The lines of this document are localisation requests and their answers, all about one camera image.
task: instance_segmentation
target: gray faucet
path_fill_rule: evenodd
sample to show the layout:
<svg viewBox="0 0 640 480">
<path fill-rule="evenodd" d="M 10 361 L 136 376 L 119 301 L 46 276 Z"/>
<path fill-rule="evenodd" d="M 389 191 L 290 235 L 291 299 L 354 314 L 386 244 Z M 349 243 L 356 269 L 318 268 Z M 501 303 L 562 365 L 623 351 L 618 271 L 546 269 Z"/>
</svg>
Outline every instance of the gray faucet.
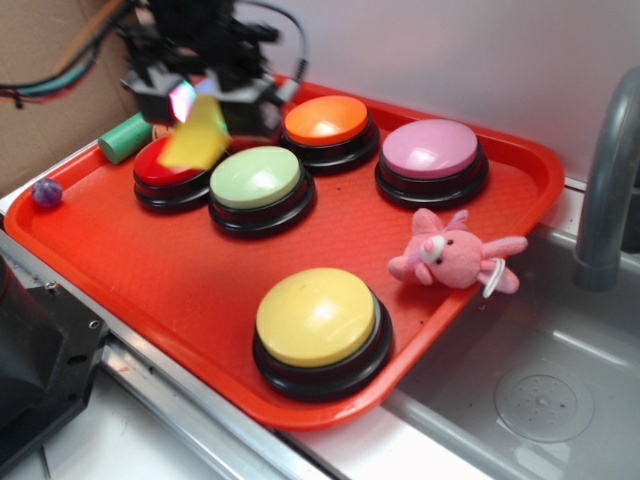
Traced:
<svg viewBox="0 0 640 480">
<path fill-rule="evenodd" d="M 574 283 L 612 289 L 621 250 L 640 250 L 640 67 L 613 94 L 587 182 L 574 253 Z"/>
</svg>

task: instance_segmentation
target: green cylinder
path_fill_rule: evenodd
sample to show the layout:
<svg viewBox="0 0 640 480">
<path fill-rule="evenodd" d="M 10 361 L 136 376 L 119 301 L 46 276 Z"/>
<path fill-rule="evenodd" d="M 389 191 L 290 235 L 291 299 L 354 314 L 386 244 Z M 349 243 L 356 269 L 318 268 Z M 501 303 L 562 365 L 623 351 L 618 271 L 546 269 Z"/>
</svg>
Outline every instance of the green cylinder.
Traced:
<svg viewBox="0 0 640 480">
<path fill-rule="evenodd" d="M 117 165 L 151 141 L 152 129 L 142 114 L 137 113 L 98 138 L 98 146 L 105 157 Z"/>
</svg>

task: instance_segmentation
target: sink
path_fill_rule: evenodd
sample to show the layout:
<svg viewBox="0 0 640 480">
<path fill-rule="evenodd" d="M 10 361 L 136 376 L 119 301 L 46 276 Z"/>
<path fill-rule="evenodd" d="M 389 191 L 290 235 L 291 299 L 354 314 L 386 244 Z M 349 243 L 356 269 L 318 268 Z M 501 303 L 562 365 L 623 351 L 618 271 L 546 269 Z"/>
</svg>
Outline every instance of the sink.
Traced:
<svg viewBox="0 0 640 480">
<path fill-rule="evenodd" d="M 494 478 L 640 478 L 640 261 L 594 294 L 574 247 L 536 227 L 508 260 L 520 290 L 479 292 L 386 407 Z"/>
</svg>

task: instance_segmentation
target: pink stuffed bunny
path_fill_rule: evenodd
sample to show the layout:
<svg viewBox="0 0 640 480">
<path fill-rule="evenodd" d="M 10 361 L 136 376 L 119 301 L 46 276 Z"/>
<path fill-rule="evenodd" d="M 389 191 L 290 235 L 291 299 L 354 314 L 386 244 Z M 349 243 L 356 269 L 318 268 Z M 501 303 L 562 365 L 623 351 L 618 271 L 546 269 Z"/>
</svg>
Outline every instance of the pink stuffed bunny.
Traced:
<svg viewBox="0 0 640 480">
<path fill-rule="evenodd" d="M 479 280 L 485 297 L 494 289 L 514 293 L 520 282 L 504 267 L 503 255 L 527 247 L 524 237 L 505 237 L 483 243 L 468 231 L 467 210 L 454 215 L 446 227 L 432 211 L 421 208 L 413 216 L 413 237 L 401 257 L 391 259 L 389 272 L 402 282 L 431 285 L 436 281 L 451 288 L 467 288 Z"/>
</svg>

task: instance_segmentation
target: purple ball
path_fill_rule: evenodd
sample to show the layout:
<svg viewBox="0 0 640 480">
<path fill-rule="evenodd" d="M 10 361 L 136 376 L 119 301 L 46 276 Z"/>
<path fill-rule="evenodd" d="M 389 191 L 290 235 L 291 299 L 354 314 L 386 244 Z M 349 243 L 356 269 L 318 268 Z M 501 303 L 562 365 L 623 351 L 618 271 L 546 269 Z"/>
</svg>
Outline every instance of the purple ball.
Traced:
<svg viewBox="0 0 640 480">
<path fill-rule="evenodd" d="M 31 196 L 41 207 L 55 207 L 62 200 L 62 187 L 50 178 L 43 178 L 33 184 Z"/>
</svg>

